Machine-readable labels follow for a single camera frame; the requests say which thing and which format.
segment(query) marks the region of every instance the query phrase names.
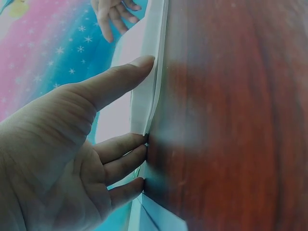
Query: finger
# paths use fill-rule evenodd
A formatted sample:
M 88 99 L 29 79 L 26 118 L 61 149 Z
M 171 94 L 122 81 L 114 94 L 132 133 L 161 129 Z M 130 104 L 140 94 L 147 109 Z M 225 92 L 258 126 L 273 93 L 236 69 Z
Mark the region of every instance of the finger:
M 114 37 L 112 35 L 112 31 L 111 31 L 111 27 L 109 23 L 109 16 L 108 16 L 108 13 L 111 8 L 111 1 L 110 0 L 99 0 L 97 7 L 98 7 L 98 12 L 96 13 L 97 21 L 98 21 L 98 24 L 100 25 L 102 34 L 108 42 L 112 42 L 114 40 Z
M 120 16 L 125 18 L 129 22 L 137 23 L 139 21 L 139 19 L 136 16 L 134 16 L 131 12 L 129 12 L 123 4 L 118 4 L 116 6 L 116 9 L 120 13 Z
M 105 164 L 106 185 L 109 186 L 118 182 L 138 168 L 145 161 L 146 151 L 146 146 L 141 145 L 120 159 Z
M 140 57 L 130 64 L 113 67 L 102 74 L 74 84 L 72 90 L 100 111 L 137 87 L 149 75 L 153 64 L 153 56 Z
M 95 12 L 95 15 L 97 17 L 97 13 L 98 13 L 98 1 L 97 0 L 91 0 L 91 5 L 92 5 L 92 8 Z
M 112 209 L 115 210 L 132 201 L 142 193 L 144 180 L 136 178 L 132 182 L 109 191 Z
M 128 28 L 122 21 L 121 15 L 119 11 L 116 9 L 116 7 L 110 9 L 109 17 L 111 22 L 115 25 L 115 27 L 121 33 L 121 35 L 125 34 L 128 31 Z
M 122 157 L 146 142 L 147 137 L 128 133 L 96 144 L 94 150 L 98 153 L 102 164 L 106 164 Z
M 108 17 L 111 5 L 111 0 L 98 0 L 98 18 Z
M 136 3 L 134 3 L 133 0 L 124 0 L 123 1 L 125 3 L 125 5 L 130 8 L 133 11 L 139 11 L 141 10 L 141 6 L 137 5 Z

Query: star pattern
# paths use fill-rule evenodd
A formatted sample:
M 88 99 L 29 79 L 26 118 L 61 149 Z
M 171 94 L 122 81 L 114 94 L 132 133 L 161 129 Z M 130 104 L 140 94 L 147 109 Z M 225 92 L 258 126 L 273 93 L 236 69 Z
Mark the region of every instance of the star pattern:
M 69 69 L 69 73 L 71 74 L 71 75 L 73 75 L 73 74 L 75 74 L 75 70 L 74 69 Z
M 16 21 L 20 27 L 18 37 L 14 38 L 18 50 L 8 46 L 12 51 L 5 53 L 6 62 L 2 65 L 9 75 L 10 87 L 5 89 L 1 82 L 0 121 L 1 115 L 11 115 L 18 109 L 14 107 L 61 85 L 83 81 L 109 65 L 105 66 L 105 59 L 101 60 L 103 65 L 91 65 L 103 38 L 90 1 L 41 0 L 33 4 L 39 2 L 46 5 L 41 8 L 44 13 L 37 19 L 22 16 Z
M 64 53 L 64 48 L 62 48 L 62 47 L 57 48 L 56 53 L 57 54 L 63 54 Z

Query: palm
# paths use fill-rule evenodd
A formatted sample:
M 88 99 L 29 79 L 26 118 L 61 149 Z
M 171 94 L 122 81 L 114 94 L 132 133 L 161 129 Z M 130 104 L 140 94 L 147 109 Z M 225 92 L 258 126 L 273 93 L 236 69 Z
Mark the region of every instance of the palm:
M 0 207 L 24 221 L 19 230 L 91 230 L 142 192 L 140 178 L 107 187 L 142 164 L 145 137 L 127 134 L 94 146 L 86 137 L 97 111 L 136 87 L 152 66 L 148 57 L 60 87 L 0 124 L 4 194 L 13 197 L 7 204 L 0 193 Z

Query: red wooden door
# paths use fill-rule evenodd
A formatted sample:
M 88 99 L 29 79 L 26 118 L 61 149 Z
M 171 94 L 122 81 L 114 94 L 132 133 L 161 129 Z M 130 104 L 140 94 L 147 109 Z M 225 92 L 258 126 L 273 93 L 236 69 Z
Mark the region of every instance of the red wooden door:
M 308 1 L 169 2 L 146 194 L 192 231 L 308 230 Z

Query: white star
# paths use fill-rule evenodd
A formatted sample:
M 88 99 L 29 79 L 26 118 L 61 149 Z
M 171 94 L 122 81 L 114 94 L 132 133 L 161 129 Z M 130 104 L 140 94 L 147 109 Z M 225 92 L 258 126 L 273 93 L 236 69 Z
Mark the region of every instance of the white star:
M 85 37 L 85 42 L 88 42 L 88 43 L 89 43 L 89 42 L 92 42 L 92 39 L 93 39 L 93 38 L 91 38 L 90 36 Z
M 75 70 L 71 68 L 71 69 L 69 69 L 69 73 L 70 74 L 75 74 Z
M 30 35 L 32 35 L 32 34 L 34 33 L 34 29 L 33 29 L 33 28 L 29 29 L 29 30 L 28 30 L 28 33 L 29 33 Z
M 80 26 L 80 27 L 78 27 L 78 30 L 81 31 L 81 32 L 84 32 L 86 30 L 86 27 L 85 26 Z
M 20 78 L 20 77 L 17 77 L 17 78 L 15 79 L 15 83 L 16 83 L 16 84 L 20 84 L 20 81 L 21 81 L 21 78 Z
M 82 46 L 77 47 L 77 51 L 82 53 L 83 51 L 85 51 L 85 48 Z
M 64 48 L 62 48 L 62 47 L 57 48 L 56 53 L 57 54 L 63 54 L 64 53 Z
M 42 78 L 40 76 L 34 77 L 34 82 L 38 83 L 38 82 L 41 82 L 41 81 L 42 81 Z
M 48 43 L 49 43 L 49 39 L 43 40 L 43 44 L 44 44 L 44 45 L 47 45 Z
M 56 89 L 56 88 L 58 88 L 59 86 L 60 86 L 60 84 L 55 83 L 55 84 L 53 85 L 53 89 Z
M 33 43 L 33 42 L 29 42 L 29 43 L 28 43 L 28 47 L 29 47 L 29 48 L 34 47 L 34 43 Z

